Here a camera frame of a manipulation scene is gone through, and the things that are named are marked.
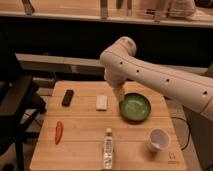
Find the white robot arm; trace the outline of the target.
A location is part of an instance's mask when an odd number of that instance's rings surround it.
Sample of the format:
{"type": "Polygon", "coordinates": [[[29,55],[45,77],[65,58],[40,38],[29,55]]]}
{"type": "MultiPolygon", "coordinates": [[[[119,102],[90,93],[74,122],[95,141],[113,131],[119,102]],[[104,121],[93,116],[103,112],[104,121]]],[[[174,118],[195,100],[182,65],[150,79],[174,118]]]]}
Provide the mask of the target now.
{"type": "Polygon", "coordinates": [[[100,54],[111,87],[120,89],[127,79],[134,80],[213,122],[213,78],[139,60],[136,51],[135,42],[124,36],[100,54]]]}

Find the yellowish pusher tip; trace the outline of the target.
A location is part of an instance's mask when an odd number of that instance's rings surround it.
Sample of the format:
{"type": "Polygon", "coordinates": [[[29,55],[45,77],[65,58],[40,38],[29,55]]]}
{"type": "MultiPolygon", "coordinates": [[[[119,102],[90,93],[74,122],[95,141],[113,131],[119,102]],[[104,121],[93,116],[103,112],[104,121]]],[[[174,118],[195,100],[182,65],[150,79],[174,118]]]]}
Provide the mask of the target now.
{"type": "Polygon", "coordinates": [[[113,92],[118,102],[124,99],[125,89],[123,87],[114,88],[113,92]]]}

